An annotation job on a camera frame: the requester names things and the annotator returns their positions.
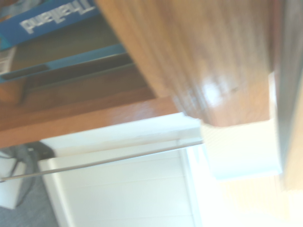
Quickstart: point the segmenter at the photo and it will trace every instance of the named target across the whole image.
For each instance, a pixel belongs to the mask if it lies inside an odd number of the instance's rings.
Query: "gray carpet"
[[[18,146],[18,156],[27,164],[27,173],[33,171],[33,160],[27,155],[24,146]],[[45,185],[41,177],[24,179],[19,201],[31,186],[23,202],[14,210],[0,207],[0,227],[58,227]]]

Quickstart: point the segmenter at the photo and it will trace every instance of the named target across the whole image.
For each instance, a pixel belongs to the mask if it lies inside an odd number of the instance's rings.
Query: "blue book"
[[[99,13],[93,0],[1,0],[0,50]]]

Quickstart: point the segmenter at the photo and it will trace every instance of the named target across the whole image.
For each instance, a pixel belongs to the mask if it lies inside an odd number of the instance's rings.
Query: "curtain rod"
[[[60,172],[68,171],[68,170],[82,169],[82,168],[87,168],[87,167],[91,167],[91,166],[98,166],[98,165],[102,165],[102,164],[106,164],[106,163],[112,163],[112,162],[122,161],[122,160],[131,159],[131,158],[135,158],[135,157],[142,157],[142,156],[146,156],[146,155],[153,155],[153,154],[158,154],[158,153],[162,153],[162,152],[168,152],[168,151],[178,150],[178,149],[182,149],[182,148],[188,148],[191,146],[196,146],[196,145],[201,145],[201,144],[202,144],[202,140],[200,140],[198,142],[194,142],[194,143],[183,144],[183,145],[177,146],[170,150],[167,150],[167,148],[165,148],[165,149],[154,150],[154,151],[145,152],[145,153],[141,153],[141,154],[111,158],[111,159],[88,163],[88,164],[82,164],[82,165],[70,166],[70,167],[64,167],[64,168],[58,168],[58,169],[51,169],[51,170],[46,170],[46,171],[33,173],[33,174],[22,174],[22,175],[10,176],[10,177],[3,177],[0,179],[0,183],[8,181],[8,180],[19,179],[19,178],[42,176],[42,175],[46,175],[46,174],[60,173]]]

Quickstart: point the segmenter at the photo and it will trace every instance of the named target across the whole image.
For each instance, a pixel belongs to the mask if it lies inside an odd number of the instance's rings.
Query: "wooden board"
[[[30,90],[17,106],[0,105],[0,148],[177,112],[129,66]]]
[[[270,0],[96,0],[157,96],[214,126],[269,119]]]

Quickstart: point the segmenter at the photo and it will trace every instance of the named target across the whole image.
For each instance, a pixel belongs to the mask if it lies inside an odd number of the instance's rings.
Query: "varnished wood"
[[[270,0],[96,3],[158,96],[214,126],[269,119]]]
[[[0,105],[0,148],[174,113],[172,100],[155,99],[128,66],[35,88],[19,105]]]
[[[19,104],[23,97],[26,78],[0,84],[0,105]]]
[[[100,109],[92,112],[75,112],[73,116],[64,116],[62,118],[49,120],[46,120],[47,118],[43,115],[46,114],[50,116],[52,111],[47,113],[43,112],[41,113],[41,119],[43,119],[43,121],[38,123],[31,122],[28,125],[22,125],[15,128],[7,127],[6,129],[0,130],[0,147],[13,146],[49,137],[174,114],[177,112],[175,105],[169,97],[150,99],[148,101]]]

